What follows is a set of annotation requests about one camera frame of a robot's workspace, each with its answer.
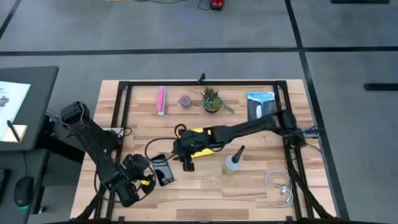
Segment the plastic bottle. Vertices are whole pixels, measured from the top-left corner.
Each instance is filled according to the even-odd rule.
[[[240,170],[242,165],[241,155],[243,153],[244,146],[242,146],[235,155],[230,155],[225,159],[224,173],[233,174],[235,171]]]

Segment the black phone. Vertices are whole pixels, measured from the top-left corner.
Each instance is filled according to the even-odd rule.
[[[169,163],[166,160],[164,154],[160,154],[151,159],[154,165],[157,180],[160,186],[165,186],[174,181],[172,170],[169,167]]]

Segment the succulent plant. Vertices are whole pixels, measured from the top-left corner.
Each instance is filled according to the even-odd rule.
[[[204,109],[209,110],[209,111],[217,111],[221,107],[225,108],[232,114],[235,113],[235,111],[228,106],[221,98],[218,96],[218,90],[214,89],[210,86],[205,86],[205,91],[201,93],[203,100],[202,100],[202,106]]]

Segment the pen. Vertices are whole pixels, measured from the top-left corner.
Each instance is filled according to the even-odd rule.
[[[17,139],[17,141],[18,141],[18,142],[21,142],[21,140],[19,139],[19,136],[18,136],[17,132],[16,132],[15,129],[14,129],[14,126],[13,126],[12,123],[11,123],[11,121],[7,120],[7,125],[8,125],[8,128],[11,129],[11,131],[12,131],[12,133],[14,134],[15,138]]]

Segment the wooden tabletop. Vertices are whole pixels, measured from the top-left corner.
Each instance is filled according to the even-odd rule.
[[[294,115],[300,127],[313,124],[308,100],[301,80],[286,80]],[[111,124],[119,81],[103,81],[99,93],[94,121],[103,128]],[[235,110],[230,114],[220,110],[207,113],[201,107],[202,86],[168,86],[166,88],[165,115],[159,116],[156,109],[158,86],[134,86],[129,106],[128,127],[132,134],[124,138],[122,158],[127,154],[143,154],[145,145],[154,138],[173,137],[174,127],[185,124],[188,129],[214,125],[234,125],[247,121],[248,91],[272,91],[269,86],[218,86],[220,96]],[[178,101],[188,95],[193,105],[183,109]],[[307,142],[318,146],[317,140]],[[157,141],[149,147],[149,157],[164,153],[170,155],[172,141]],[[245,145],[241,170],[234,174],[223,174],[224,160]],[[307,181],[310,190],[325,207],[335,215],[328,180],[320,151],[312,147],[302,149]],[[182,220],[285,220],[294,215],[294,207],[275,208],[270,202],[283,203],[285,195],[276,187],[269,186],[265,195],[264,175],[270,166],[285,166],[282,138],[270,131],[263,131],[235,139],[221,152],[194,160],[195,172],[184,172],[179,161],[169,161],[175,181],[155,190],[143,201],[129,208],[116,204],[113,220],[125,216],[127,221],[182,221]],[[95,165],[89,156],[85,157],[71,218],[79,215],[95,196],[93,189]],[[280,184],[286,179],[275,174],[272,178]],[[304,199],[299,190],[303,215],[306,214]]]

